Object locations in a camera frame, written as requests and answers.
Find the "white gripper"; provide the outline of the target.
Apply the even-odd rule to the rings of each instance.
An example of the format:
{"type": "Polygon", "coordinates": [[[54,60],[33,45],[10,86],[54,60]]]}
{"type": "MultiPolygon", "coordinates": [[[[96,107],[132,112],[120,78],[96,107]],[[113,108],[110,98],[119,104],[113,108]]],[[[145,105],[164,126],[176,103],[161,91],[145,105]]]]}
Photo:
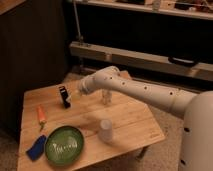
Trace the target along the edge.
{"type": "Polygon", "coordinates": [[[91,76],[86,76],[81,79],[78,83],[78,90],[71,92],[71,99],[78,100],[82,97],[82,94],[88,95],[93,92],[93,78],[91,76]]]}

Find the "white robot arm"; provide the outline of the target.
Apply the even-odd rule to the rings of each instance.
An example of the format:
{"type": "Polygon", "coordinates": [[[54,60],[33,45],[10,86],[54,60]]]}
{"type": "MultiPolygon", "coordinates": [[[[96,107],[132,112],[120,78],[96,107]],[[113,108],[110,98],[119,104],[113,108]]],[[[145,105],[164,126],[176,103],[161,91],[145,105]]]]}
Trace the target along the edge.
{"type": "Polygon", "coordinates": [[[109,66],[82,78],[73,96],[101,89],[123,93],[173,115],[183,115],[178,171],[213,171],[213,91],[193,93],[134,81],[122,77],[116,66],[109,66]]]}

